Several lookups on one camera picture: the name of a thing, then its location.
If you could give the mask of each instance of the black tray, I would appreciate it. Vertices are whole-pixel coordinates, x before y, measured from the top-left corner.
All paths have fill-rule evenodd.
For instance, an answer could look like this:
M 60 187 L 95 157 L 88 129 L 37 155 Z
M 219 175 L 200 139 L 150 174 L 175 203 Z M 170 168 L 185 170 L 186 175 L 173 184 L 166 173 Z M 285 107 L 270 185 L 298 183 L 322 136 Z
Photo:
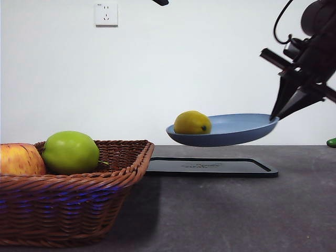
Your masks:
M 276 169 L 254 159 L 152 157 L 147 175 L 277 177 Z

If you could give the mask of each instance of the black cable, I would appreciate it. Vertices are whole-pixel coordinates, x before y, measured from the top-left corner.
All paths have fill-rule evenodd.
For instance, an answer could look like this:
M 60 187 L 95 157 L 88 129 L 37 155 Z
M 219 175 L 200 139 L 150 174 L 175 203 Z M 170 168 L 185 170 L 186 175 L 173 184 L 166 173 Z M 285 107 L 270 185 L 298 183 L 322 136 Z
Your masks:
M 283 41 L 280 41 L 278 39 L 277 34 L 276 34 L 276 29 L 277 29 L 277 25 L 278 25 L 279 20 L 281 19 L 282 15 L 284 14 L 284 12 L 288 8 L 288 6 L 291 4 L 291 2 L 293 2 L 293 0 L 289 0 L 288 3 L 284 6 L 284 8 L 280 12 L 277 20 L 275 21 L 274 28 L 273 28 L 273 35 L 274 35 L 276 41 L 279 42 L 280 44 L 283 44 L 283 45 L 288 44 L 290 42 L 290 40 L 292 39 L 292 34 L 289 34 L 287 41 L 283 42 Z

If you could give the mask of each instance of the apple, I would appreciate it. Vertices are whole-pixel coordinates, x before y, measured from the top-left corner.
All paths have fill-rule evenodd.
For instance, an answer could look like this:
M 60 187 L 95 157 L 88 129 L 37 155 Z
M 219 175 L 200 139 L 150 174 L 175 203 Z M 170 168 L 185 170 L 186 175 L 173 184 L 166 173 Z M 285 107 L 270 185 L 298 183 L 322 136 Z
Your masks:
M 58 174 L 90 173 L 98 165 L 99 149 L 84 133 L 61 131 L 47 139 L 42 158 L 46 166 Z
M 46 167 L 34 145 L 3 143 L 0 175 L 45 175 Z

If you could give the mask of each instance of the red apple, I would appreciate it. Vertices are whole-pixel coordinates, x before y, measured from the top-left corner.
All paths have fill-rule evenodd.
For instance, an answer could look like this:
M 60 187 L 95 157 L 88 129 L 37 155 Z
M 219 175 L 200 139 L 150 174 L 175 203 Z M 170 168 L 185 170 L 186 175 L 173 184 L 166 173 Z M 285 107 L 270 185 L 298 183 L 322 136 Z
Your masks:
M 3 143 L 0 175 L 44 175 L 46 167 L 34 145 L 28 143 Z

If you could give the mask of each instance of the lemon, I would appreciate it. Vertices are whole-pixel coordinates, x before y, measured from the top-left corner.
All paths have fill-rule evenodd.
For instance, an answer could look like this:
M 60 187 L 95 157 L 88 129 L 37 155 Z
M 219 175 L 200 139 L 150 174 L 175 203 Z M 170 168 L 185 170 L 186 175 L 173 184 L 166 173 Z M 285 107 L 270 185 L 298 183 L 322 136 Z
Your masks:
M 183 112 L 174 122 L 177 134 L 209 134 L 211 132 L 210 119 L 195 110 Z

